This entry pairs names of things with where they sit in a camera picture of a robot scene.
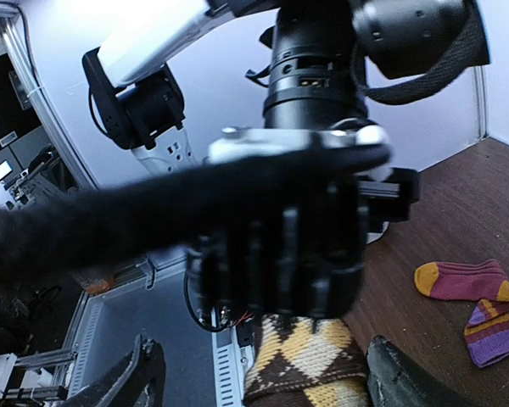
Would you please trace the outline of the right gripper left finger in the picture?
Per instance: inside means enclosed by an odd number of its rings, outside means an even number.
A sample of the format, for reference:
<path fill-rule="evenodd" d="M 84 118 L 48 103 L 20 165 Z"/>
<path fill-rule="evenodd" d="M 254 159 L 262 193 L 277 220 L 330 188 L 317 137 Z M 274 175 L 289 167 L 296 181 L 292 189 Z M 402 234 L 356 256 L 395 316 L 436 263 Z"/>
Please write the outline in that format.
<path fill-rule="evenodd" d="M 160 343 L 139 334 L 132 351 L 97 381 L 67 399 L 67 406 L 162 406 L 165 355 Z"/>

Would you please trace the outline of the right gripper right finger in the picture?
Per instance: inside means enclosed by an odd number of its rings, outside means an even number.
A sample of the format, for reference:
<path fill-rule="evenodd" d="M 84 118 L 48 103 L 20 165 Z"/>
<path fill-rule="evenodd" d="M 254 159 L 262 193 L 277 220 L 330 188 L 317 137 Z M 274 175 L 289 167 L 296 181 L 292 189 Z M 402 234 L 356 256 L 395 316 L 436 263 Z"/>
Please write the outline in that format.
<path fill-rule="evenodd" d="M 473 406 L 424 370 L 386 337 L 374 337 L 366 351 L 367 388 L 374 406 Z"/>

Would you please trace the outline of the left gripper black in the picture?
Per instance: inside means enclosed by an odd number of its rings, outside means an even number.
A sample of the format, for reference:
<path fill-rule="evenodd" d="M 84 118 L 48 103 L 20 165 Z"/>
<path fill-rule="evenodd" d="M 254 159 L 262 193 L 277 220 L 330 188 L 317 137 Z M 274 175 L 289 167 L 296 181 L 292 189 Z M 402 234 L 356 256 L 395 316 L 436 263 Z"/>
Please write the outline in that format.
<path fill-rule="evenodd" d="M 204 320 L 215 310 L 334 319 L 354 306 L 368 236 L 406 221 L 420 198 L 416 170 L 384 181 L 345 176 L 298 203 L 201 237 L 187 256 L 184 295 Z"/>

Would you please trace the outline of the black tan argyle sock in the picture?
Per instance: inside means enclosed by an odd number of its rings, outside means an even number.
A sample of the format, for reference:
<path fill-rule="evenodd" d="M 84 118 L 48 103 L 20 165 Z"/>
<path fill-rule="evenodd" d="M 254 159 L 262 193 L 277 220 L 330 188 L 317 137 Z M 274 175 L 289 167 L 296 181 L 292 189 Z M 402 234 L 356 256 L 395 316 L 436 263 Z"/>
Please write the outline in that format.
<path fill-rule="evenodd" d="M 341 319 L 267 314 L 245 406 L 370 406 L 365 355 Z"/>

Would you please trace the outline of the purple orange striped sock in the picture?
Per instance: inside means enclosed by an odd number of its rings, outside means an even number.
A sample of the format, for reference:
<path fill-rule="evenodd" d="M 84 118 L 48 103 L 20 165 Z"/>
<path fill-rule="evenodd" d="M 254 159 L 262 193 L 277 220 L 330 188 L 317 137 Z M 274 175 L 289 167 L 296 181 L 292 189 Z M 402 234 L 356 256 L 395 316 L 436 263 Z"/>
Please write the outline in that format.
<path fill-rule="evenodd" d="M 472 362 L 480 369 L 509 356 L 509 302 L 481 299 L 465 328 L 464 339 Z"/>

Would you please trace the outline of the maroon orange-toed sock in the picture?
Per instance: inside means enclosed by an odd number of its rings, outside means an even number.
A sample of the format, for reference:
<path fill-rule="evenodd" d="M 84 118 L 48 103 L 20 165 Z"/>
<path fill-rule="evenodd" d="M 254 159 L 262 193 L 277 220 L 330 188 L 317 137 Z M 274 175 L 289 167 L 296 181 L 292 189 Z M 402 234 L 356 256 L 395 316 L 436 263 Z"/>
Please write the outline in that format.
<path fill-rule="evenodd" d="M 429 298 L 509 302 L 509 279 L 495 259 L 478 265 L 426 263 L 415 270 L 414 283 L 417 291 Z"/>

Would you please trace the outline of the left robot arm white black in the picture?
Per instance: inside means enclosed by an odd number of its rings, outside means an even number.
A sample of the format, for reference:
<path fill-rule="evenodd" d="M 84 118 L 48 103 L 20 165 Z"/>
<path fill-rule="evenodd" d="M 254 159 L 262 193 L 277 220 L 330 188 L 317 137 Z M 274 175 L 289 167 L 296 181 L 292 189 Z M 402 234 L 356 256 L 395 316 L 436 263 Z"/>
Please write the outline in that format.
<path fill-rule="evenodd" d="M 305 203 L 199 237 L 185 293 L 216 332 L 245 311 L 333 319 L 355 302 L 368 243 L 419 199 L 415 170 L 389 162 L 387 132 L 366 100 L 404 105 L 440 92 L 489 50 L 474 1 L 181 1 L 82 58 L 96 127 L 150 173 L 193 163 L 184 98 L 168 60 L 228 20 L 269 9 L 260 41 L 272 51 L 250 81 L 267 90 L 262 128 L 227 127 L 213 164 L 310 147 L 346 148 L 359 173 L 322 184 Z"/>

